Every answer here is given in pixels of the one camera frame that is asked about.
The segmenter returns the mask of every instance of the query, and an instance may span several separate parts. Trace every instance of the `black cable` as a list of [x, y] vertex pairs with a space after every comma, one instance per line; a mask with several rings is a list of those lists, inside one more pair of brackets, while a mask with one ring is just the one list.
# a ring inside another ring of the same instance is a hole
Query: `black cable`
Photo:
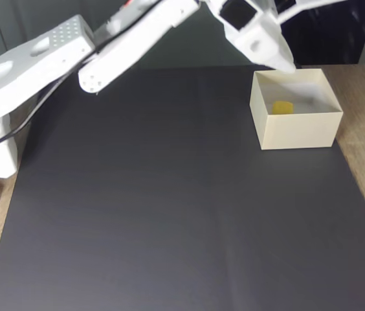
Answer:
[[86, 63], [87, 60], [89, 60], [92, 56], [95, 54], [98, 54], [103, 48], [105, 48], [107, 45], [109, 45], [112, 41], [118, 39], [121, 37], [121, 35], [125, 34], [127, 31], [129, 31], [132, 27], [134, 27], [141, 19], [143, 19], [145, 16], [147, 16], [148, 13], [150, 13], [162, 0], [158, 0], [153, 5], [151, 5], [144, 13], [142, 13], [136, 20], [134, 20], [131, 24], [129, 24], [127, 27], [125, 27], [123, 30], [115, 34], [113, 37], [107, 39], [106, 41], [99, 44], [95, 50], [88, 53], [86, 56], [84, 56], [72, 69], [70, 69], [66, 74], [64, 74], [62, 77], [60, 77], [58, 80], [53, 81], [51, 84], [53, 86], [43, 95], [43, 97], [39, 100], [36, 107], [29, 113], [27, 118], [17, 127], [8, 132], [6, 135], [4, 135], [2, 138], [0, 138], [0, 144], [3, 141], [6, 141], [9, 138], [12, 138], [16, 134], [18, 134], [35, 116], [35, 114], [38, 112], [38, 110], [42, 107], [42, 105], [45, 103], [45, 101], [57, 90], [63, 83], [66, 81], [68, 77], [70, 77], [75, 71], [79, 70], [83, 64]]

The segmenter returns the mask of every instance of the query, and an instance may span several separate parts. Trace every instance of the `white box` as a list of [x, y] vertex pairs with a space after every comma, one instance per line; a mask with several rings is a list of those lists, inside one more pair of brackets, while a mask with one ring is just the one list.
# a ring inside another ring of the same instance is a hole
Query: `white box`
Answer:
[[[278, 100], [293, 114], [273, 115]], [[262, 150], [330, 147], [344, 114], [321, 69], [256, 71], [250, 108]]]

